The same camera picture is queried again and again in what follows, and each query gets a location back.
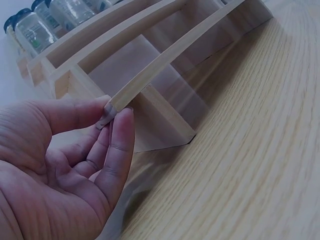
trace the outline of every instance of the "light wood grain surface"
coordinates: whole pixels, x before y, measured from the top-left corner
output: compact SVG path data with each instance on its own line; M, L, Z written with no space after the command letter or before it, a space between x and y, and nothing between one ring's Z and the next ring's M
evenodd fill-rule
M100 239L320 239L320 0L265 4L272 20L188 73L196 138L134 156Z

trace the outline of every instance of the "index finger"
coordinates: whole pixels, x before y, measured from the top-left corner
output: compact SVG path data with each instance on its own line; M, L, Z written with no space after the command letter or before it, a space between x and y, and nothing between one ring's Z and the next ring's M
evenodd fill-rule
M134 113L123 109L110 125L110 145L105 166L94 183L103 192L113 210L128 178L135 146Z

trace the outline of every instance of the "finger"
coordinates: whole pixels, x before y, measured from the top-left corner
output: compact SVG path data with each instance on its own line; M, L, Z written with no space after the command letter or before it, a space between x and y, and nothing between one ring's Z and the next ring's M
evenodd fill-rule
M100 132L95 126L91 126L88 133L82 136L76 143L59 149L65 155L72 168L87 158L93 145L98 140Z
M106 162L94 183L113 210L126 183L135 145L134 113L125 108L114 118Z
M110 128L107 125L102 129L86 159L75 165L73 169L86 178L100 171L105 164L109 148L109 135Z
M91 100L47 100L35 104L49 123L52 135L55 135L95 124L109 100L110 97L105 95Z

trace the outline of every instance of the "glass jar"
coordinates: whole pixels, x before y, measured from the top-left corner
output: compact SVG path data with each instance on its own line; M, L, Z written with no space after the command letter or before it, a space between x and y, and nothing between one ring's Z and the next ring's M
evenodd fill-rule
M15 15L13 30L31 58L40 54L58 39L46 23L29 8L24 8Z
M14 31L13 23L15 22L15 20L16 20L16 15L9 17L5 21L3 29L5 34L9 38L11 45L14 47L16 57L19 57L25 52L25 50L20 44L20 42L18 41L16 33Z
M67 31L96 15L82 0L44 0L51 15Z
M51 16L49 8L45 4L45 0L35 0L31 6L31 10L50 27L58 38L66 33L54 17Z

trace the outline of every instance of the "wooden panel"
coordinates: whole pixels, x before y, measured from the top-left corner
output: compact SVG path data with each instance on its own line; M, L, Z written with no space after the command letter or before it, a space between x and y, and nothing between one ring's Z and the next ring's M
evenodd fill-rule
M82 99L98 98L105 95L78 65L70 70L68 93L71 97Z
M136 153L182 146L196 135L151 85L138 94L130 105L135 115Z

